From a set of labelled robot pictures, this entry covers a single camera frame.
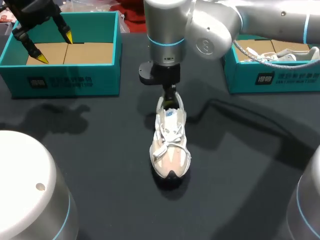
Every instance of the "sneaker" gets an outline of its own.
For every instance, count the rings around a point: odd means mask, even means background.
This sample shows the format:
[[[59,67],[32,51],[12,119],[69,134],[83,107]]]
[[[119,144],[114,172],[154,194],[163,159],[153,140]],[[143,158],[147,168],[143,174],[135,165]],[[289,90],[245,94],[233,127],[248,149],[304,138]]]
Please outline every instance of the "sneaker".
[[[276,55],[279,60],[290,55],[294,56],[295,61],[311,61],[320,59],[320,50],[316,46],[312,47],[309,51],[292,51],[290,49],[285,49],[278,52]]]
[[[309,51],[292,51],[290,49],[282,50],[278,53],[267,52],[259,55],[256,51],[247,47],[246,50],[257,59],[263,62],[284,62],[284,61],[311,61],[320,59],[320,50],[318,47],[314,46]],[[243,60],[242,62],[253,62],[252,59]]]
[[[155,132],[150,147],[150,159],[155,172],[163,179],[181,178],[189,169],[191,156],[187,150],[185,124],[187,114],[180,95],[175,92],[178,104],[164,108],[164,96],[156,106]]]

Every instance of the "red object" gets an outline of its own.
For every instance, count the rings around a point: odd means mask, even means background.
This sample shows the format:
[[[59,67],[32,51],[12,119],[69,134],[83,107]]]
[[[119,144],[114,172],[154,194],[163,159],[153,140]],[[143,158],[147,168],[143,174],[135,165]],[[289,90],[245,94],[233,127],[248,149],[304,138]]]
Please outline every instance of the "red object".
[[[145,33],[146,18],[143,0],[117,0],[118,5],[112,6],[111,11],[120,11],[124,15],[124,22],[131,33]]]

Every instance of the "open box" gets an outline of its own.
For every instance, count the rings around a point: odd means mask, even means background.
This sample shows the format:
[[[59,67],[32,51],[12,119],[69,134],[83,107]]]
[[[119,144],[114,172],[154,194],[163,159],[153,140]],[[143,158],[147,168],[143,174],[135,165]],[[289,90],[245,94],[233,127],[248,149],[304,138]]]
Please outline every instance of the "open box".
[[[0,58],[0,74],[12,97],[118,95],[122,53],[118,13],[61,15],[71,28],[74,44],[65,43],[52,19],[28,32],[49,64],[30,58],[10,35]]]
[[[239,35],[238,43],[243,49],[252,48],[258,54],[284,49],[308,51],[312,45],[280,42],[257,36]],[[234,45],[222,59],[228,90],[237,93],[310,92],[320,91],[320,67],[290,70],[277,69],[248,59]],[[309,61],[272,61],[277,65],[297,66]]]

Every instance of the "screw hole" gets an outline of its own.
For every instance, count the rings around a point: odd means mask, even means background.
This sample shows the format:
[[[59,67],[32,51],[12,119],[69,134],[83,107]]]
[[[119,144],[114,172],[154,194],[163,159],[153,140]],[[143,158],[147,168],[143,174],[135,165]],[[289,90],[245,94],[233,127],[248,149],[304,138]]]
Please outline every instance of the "screw hole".
[[[35,185],[35,187],[36,187],[36,189],[38,189],[39,191],[44,191],[44,190],[46,190],[46,187],[45,187],[45,185],[43,185],[42,183],[37,183],[36,185]]]

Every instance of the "white cable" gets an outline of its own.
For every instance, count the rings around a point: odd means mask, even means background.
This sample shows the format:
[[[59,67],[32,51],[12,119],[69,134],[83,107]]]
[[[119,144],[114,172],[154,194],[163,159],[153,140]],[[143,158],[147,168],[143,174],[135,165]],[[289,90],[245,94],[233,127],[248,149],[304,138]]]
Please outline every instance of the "white cable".
[[[310,61],[306,64],[302,64],[302,65],[297,65],[297,66],[287,66],[287,65],[277,65],[277,64],[273,64],[273,63],[268,63],[265,62],[261,59],[258,59],[254,56],[249,55],[246,50],[244,50],[238,43],[237,41],[233,41],[234,45],[240,50],[240,52],[242,52],[244,55],[246,55],[248,58],[250,58],[253,61],[256,61],[260,64],[275,68],[275,69],[287,69],[287,70],[297,70],[297,69],[306,69],[306,68],[310,68],[314,65],[320,64],[320,59],[316,60],[316,61]]]

